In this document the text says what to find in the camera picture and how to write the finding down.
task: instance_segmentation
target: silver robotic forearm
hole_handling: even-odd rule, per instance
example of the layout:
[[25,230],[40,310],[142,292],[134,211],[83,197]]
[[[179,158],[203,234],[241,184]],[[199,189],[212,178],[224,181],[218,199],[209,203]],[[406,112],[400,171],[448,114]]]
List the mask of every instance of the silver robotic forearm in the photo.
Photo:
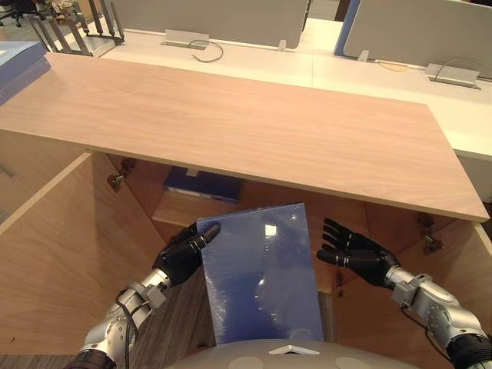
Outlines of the silver robotic forearm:
[[[128,289],[118,298],[120,304],[114,303],[105,319],[88,332],[81,352],[102,351],[114,362],[120,361],[125,356],[127,329],[131,350],[137,337],[135,328],[138,329],[151,312],[164,303],[164,291],[170,283],[163,271],[154,269],[142,282],[128,285]],[[135,325],[127,324],[132,313],[131,319]]]
[[399,266],[393,266],[387,272],[386,284],[393,289],[391,298],[394,301],[415,311],[423,319],[426,329],[451,356],[455,367],[475,367],[474,364],[467,366],[467,361],[474,360],[466,353],[473,351],[477,360],[484,358],[478,361],[480,366],[476,368],[492,369],[487,335],[477,317],[462,308],[455,296],[432,282],[430,276],[415,276]]

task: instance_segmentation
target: office chair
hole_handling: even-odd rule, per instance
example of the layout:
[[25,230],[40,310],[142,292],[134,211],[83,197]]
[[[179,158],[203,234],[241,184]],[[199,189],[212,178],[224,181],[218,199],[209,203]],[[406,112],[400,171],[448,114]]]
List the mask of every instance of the office chair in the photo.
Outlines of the office chair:
[[18,19],[22,17],[22,13],[15,0],[0,0],[0,5],[11,8],[11,10],[8,10],[7,12],[0,15],[0,26],[3,26],[2,19],[12,17],[15,18],[15,25],[17,25],[17,27],[21,27],[21,23],[18,21]]

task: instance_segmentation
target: white desk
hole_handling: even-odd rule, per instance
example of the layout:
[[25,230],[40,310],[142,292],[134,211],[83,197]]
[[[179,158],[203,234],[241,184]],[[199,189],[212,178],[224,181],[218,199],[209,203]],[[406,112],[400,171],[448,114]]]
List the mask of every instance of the white desk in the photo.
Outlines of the white desk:
[[391,71],[378,63],[337,57],[333,49],[340,30],[341,22],[309,18],[295,50],[220,42],[224,57],[210,64],[191,55],[213,58],[219,52],[214,47],[163,46],[163,35],[126,32],[125,43],[102,57],[420,102],[429,106],[458,155],[480,159],[482,166],[489,161],[492,172],[492,83],[479,81],[481,90],[445,85],[428,81],[418,68]]

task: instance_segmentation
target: gray partition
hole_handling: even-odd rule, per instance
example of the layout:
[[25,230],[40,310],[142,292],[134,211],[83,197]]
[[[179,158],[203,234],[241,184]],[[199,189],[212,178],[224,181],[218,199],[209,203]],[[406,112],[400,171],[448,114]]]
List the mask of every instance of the gray partition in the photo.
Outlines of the gray partition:
[[206,33],[210,38],[296,48],[308,0],[115,0],[125,28]]
[[444,64],[492,78],[492,8],[450,0],[361,0],[344,46],[357,57]]

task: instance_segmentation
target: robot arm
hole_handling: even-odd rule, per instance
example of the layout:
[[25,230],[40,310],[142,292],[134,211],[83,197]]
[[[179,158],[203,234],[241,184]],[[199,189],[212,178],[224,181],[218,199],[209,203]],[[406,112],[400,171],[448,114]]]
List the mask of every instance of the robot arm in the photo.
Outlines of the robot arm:
[[201,265],[201,249],[220,231],[218,224],[198,235],[196,224],[183,229],[155,259],[152,272],[130,283],[101,323],[93,327],[77,357],[65,369],[115,369],[138,339],[138,329],[165,302],[165,291],[186,281]]
[[478,319],[430,276],[405,271],[389,250],[331,219],[325,219],[324,232],[328,244],[323,244],[318,258],[393,290],[392,299],[422,318],[456,369],[492,368],[492,343]]

